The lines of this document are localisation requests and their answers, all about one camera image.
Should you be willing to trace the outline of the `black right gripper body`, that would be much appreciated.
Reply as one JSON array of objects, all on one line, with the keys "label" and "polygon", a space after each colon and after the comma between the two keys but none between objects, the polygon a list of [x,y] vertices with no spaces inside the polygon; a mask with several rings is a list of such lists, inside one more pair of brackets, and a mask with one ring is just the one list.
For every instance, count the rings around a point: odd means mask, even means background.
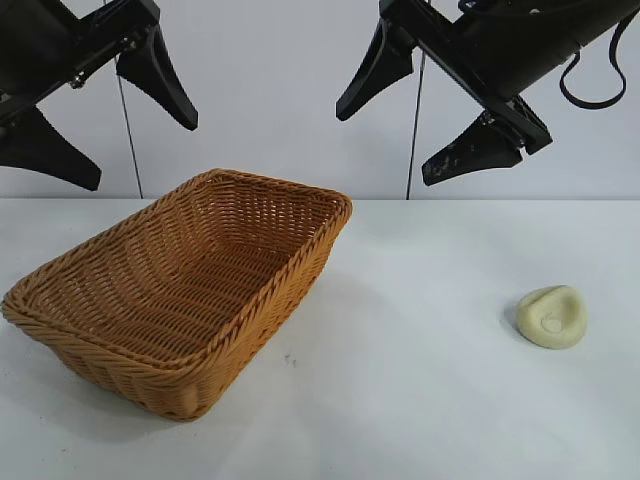
[{"label": "black right gripper body", "polygon": [[464,1],[451,22],[424,1],[383,1],[404,30],[533,154],[551,142],[521,93],[639,9],[636,1]]}]

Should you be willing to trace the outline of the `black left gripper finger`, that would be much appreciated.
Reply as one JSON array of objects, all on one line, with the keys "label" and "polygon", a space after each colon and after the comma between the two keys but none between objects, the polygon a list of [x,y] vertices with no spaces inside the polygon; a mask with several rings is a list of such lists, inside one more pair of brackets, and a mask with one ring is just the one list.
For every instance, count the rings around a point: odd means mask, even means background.
[{"label": "black left gripper finger", "polygon": [[1,165],[41,173],[96,191],[102,171],[36,107],[1,125]]},{"label": "black left gripper finger", "polygon": [[184,90],[162,35],[147,35],[135,49],[123,52],[117,74],[156,101],[180,125],[198,127],[199,114]]}]

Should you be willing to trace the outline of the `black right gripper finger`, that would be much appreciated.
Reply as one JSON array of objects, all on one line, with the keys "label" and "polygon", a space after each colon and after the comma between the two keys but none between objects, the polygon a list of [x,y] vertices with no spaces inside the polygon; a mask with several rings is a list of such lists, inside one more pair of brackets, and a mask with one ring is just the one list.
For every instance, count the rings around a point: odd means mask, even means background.
[{"label": "black right gripper finger", "polygon": [[346,121],[367,102],[414,71],[414,39],[390,20],[380,19],[354,77],[336,102],[336,117]]},{"label": "black right gripper finger", "polygon": [[422,180],[432,186],[462,175],[506,169],[522,161],[524,136],[503,117],[485,110],[456,139],[425,161]]}]

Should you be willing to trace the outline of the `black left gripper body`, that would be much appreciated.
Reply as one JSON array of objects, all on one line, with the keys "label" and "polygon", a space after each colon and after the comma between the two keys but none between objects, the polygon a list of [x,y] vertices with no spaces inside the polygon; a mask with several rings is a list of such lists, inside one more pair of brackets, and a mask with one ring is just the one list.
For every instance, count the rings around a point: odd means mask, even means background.
[{"label": "black left gripper body", "polygon": [[82,18],[61,1],[3,1],[1,124],[65,84],[82,87],[159,20],[153,1],[110,1]]}]

